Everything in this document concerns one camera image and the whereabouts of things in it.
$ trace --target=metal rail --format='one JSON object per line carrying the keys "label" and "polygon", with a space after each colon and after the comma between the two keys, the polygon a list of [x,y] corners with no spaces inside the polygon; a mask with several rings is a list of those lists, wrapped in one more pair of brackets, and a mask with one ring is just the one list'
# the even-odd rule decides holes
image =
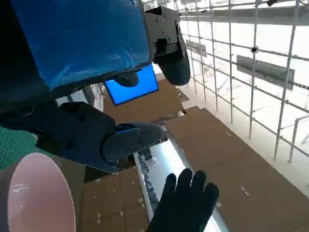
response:
{"label": "metal rail", "polygon": [[200,33],[199,33],[199,21],[197,22],[197,31],[198,31],[199,49],[201,51],[200,55],[201,55],[202,77],[203,77],[203,87],[204,87],[204,100],[206,101],[206,90],[205,90],[205,78],[204,78],[204,69],[203,69],[202,45],[201,45],[201,36],[200,36]]}
{"label": "metal rail", "polygon": [[[257,30],[257,14],[259,11],[259,0],[255,0],[255,16],[254,16],[254,37],[253,37],[253,47],[256,47],[256,30]],[[250,124],[249,124],[249,138],[252,134],[252,121],[253,121],[253,98],[254,98],[254,80],[255,80],[255,55],[256,52],[253,52],[253,68],[252,68],[252,80],[251,80],[251,104],[250,104]]]}
{"label": "metal rail", "polygon": [[277,157],[277,152],[278,152],[281,124],[282,124],[282,116],[283,116],[283,110],[284,110],[284,104],[285,104],[286,90],[287,90],[288,80],[289,80],[290,64],[291,64],[291,59],[292,59],[291,56],[292,56],[292,50],[293,50],[293,42],[294,42],[294,36],[295,36],[296,23],[297,23],[297,18],[298,18],[299,4],[300,4],[300,0],[296,0],[295,10],[294,10],[294,23],[293,23],[293,27],[292,27],[292,33],[291,33],[288,60],[287,60],[287,64],[286,64],[286,77],[285,77],[285,84],[284,84],[283,93],[282,93],[282,101],[281,101],[281,109],[280,109],[280,116],[279,116],[274,158]]}
{"label": "metal rail", "polygon": [[296,140],[298,123],[299,123],[300,120],[303,120],[303,119],[308,118],[308,117],[309,117],[309,115],[306,115],[306,116],[303,116],[303,117],[299,117],[295,120],[292,143],[291,143],[291,150],[290,150],[290,157],[289,157],[289,160],[288,160],[289,162],[292,162],[294,147],[296,147],[295,146],[295,140]]}
{"label": "metal rail", "polygon": [[[184,36],[189,36],[189,37],[195,37],[195,38],[197,38],[197,36],[194,36],[194,35],[187,35],[187,34],[183,34],[183,35],[184,35]],[[202,40],[211,41],[211,39],[204,38],[204,37],[201,37],[201,39],[202,39]],[[213,40],[213,41],[216,42],[216,43],[229,45],[228,42],[223,42],[223,41],[219,41],[219,40]],[[231,45],[232,45],[232,46],[235,46],[235,47],[241,47],[241,48],[251,49],[251,48],[248,47],[248,46],[243,46],[243,45],[236,44],[236,43],[231,43]],[[268,54],[272,54],[272,55],[277,55],[277,56],[281,56],[281,57],[288,57],[288,54],[281,53],[281,52],[268,51],[268,50],[263,50],[263,49],[260,49],[259,52],[264,52],[264,53],[268,53]],[[309,58],[299,57],[299,56],[297,56],[297,55],[291,55],[291,58],[292,58],[292,59],[299,59],[299,60],[303,60],[303,61],[309,61]]]}
{"label": "metal rail", "polygon": [[[188,35],[189,35],[189,41],[190,41],[189,21],[188,21],[188,20],[187,20],[187,27],[188,27]],[[190,52],[191,52],[191,63],[192,63],[192,72],[193,72],[194,88],[195,88],[195,94],[197,94],[197,84],[196,84],[195,75],[194,75],[194,65],[193,65],[192,47],[191,47],[191,46],[190,46]]]}
{"label": "metal rail", "polygon": [[[211,11],[211,0],[209,0],[209,7]],[[216,63],[215,63],[215,55],[214,55],[214,41],[213,41],[213,25],[211,21],[211,41],[212,41],[212,60],[213,60],[213,76],[214,76],[214,89],[215,89],[215,94],[216,94],[216,109],[218,111],[218,92],[217,92],[217,76],[216,76]]]}
{"label": "metal rail", "polygon": [[[212,89],[206,87],[207,90],[209,90],[210,92],[212,92],[213,94],[215,94],[215,91],[213,91]],[[225,99],[224,97],[222,97],[220,94],[218,94],[218,97],[221,98],[223,101],[225,101],[226,103],[230,104],[231,102],[228,101],[227,99]],[[250,117],[250,115],[248,113],[246,113],[245,111],[243,111],[242,109],[240,109],[239,107],[235,106],[233,104],[233,107],[237,110],[239,110],[240,112],[242,112],[244,115]],[[270,129],[268,126],[264,125],[262,122],[258,121],[256,118],[253,118],[253,121],[256,122],[257,124],[259,124],[260,126],[262,126],[263,128],[265,128],[266,130],[268,130],[269,132],[271,132],[274,135],[277,135],[276,132],[274,132],[272,129]],[[291,147],[293,147],[293,149],[295,148],[296,150],[298,150],[299,152],[303,153],[305,156],[309,157],[309,154],[307,152],[305,152],[304,150],[302,150],[301,148],[297,147],[295,145],[295,143],[291,143],[290,141],[288,141],[287,139],[285,139],[284,137],[280,136],[280,139],[285,141],[287,144],[289,144]]]}
{"label": "metal rail", "polygon": [[[231,17],[231,0],[228,0],[228,12],[229,17]],[[233,123],[233,78],[232,78],[232,26],[231,22],[228,23],[228,38],[229,38],[229,51],[230,51],[230,111],[231,111],[231,123]]]}
{"label": "metal rail", "polygon": [[[210,66],[210,65],[208,65],[208,64],[203,63],[203,65],[206,66],[206,67],[208,67],[208,68],[214,69],[212,66]],[[224,74],[224,75],[226,75],[226,76],[228,76],[228,77],[230,76],[228,73],[225,73],[224,71],[222,71],[222,70],[220,70],[220,69],[216,69],[216,70],[217,70],[219,73],[222,73],[222,74]],[[243,83],[244,85],[247,85],[247,86],[251,87],[251,84],[249,84],[249,83],[247,83],[247,82],[245,82],[245,81],[243,81],[243,80],[241,80],[241,79],[238,79],[238,78],[236,78],[235,76],[232,76],[232,79],[237,80],[237,81]],[[260,92],[262,92],[262,93],[265,93],[266,95],[269,95],[269,96],[271,96],[271,97],[273,97],[273,98],[275,98],[275,99],[277,99],[277,100],[279,100],[279,101],[282,100],[282,98],[277,97],[276,95],[273,95],[272,93],[269,93],[269,92],[267,92],[267,91],[265,91],[265,90],[263,90],[263,89],[261,89],[261,88],[259,88],[259,87],[257,87],[257,86],[255,86],[254,89],[256,89],[256,90],[258,90],[258,91],[260,91]],[[290,105],[290,106],[293,106],[293,107],[295,107],[296,109],[301,110],[301,111],[303,111],[303,112],[309,114],[309,110],[307,110],[307,109],[305,109],[305,108],[303,108],[303,107],[300,107],[300,106],[298,106],[298,105],[296,105],[296,104],[294,104],[294,103],[291,103],[291,102],[289,102],[289,100],[285,100],[285,104]]]}

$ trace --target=monitor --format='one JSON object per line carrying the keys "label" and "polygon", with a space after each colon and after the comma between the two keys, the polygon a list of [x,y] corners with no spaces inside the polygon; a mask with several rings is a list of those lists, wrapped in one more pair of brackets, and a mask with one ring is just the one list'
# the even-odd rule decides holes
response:
{"label": "monitor", "polygon": [[124,87],[114,80],[105,82],[105,87],[115,105],[140,98],[159,90],[152,64],[137,72],[139,83],[135,87]]}

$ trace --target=cardboard sheet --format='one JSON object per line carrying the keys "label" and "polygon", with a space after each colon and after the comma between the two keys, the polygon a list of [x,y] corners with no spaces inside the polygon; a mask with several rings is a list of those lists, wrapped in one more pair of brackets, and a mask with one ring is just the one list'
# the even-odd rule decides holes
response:
{"label": "cardboard sheet", "polygon": [[149,225],[146,206],[142,203],[125,212],[126,232],[145,232]]}
{"label": "cardboard sheet", "polygon": [[210,112],[192,109],[166,126],[190,165],[218,185],[217,208],[231,232],[309,225],[309,199]]}
{"label": "cardboard sheet", "polygon": [[110,96],[104,98],[104,113],[113,117],[116,124],[134,121],[155,122],[183,109],[177,89],[166,79],[158,81],[159,91],[114,106]]}
{"label": "cardboard sheet", "polygon": [[134,207],[144,201],[140,180],[135,167],[120,174],[123,209]]}
{"label": "cardboard sheet", "polygon": [[123,209],[120,177],[112,174],[101,178],[100,191],[102,202],[100,204],[101,216],[105,217]]}
{"label": "cardboard sheet", "polygon": [[126,232],[124,213],[117,212],[100,220],[101,232]]}

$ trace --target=hand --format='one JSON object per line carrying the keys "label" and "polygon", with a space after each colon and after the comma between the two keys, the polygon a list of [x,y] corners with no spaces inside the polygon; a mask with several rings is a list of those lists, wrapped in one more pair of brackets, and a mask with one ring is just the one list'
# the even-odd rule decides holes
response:
{"label": "hand", "polygon": [[166,178],[160,203],[147,232],[202,232],[210,219],[219,190],[213,183],[204,187],[206,175],[184,169],[178,177]]}

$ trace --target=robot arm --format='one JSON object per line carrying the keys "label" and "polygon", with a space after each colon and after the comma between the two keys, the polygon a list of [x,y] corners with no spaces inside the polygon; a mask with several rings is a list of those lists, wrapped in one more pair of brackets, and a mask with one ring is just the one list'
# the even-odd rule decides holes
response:
{"label": "robot arm", "polygon": [[[7,60],[0,62],[4,75],[0,78],[1,126],[34,133],[38,136],[38,148],[109,173],[118,171],[112,160],[139,152],[162,139],[164,133],[158,125],[141,122],[115,125],[111,117],[88,104],[69,102],[58,107],[54,100],[86,85],[110,79],[124,86],[134,86],[138,83],[135,72],[150,62],[157,63],[173,85],[188,83],[190,67],[176,11],[158,7],[144,13],[148,63],[121,73],[103,73],[50,91],[36,70],[14,9],[8,1],[1,4],[0,15],[3,21],[10,22],[4,28],[7,50],[3,56]],[[16,37],[17,47],[13,44],[13,51],[10,50],[10,35]]]}

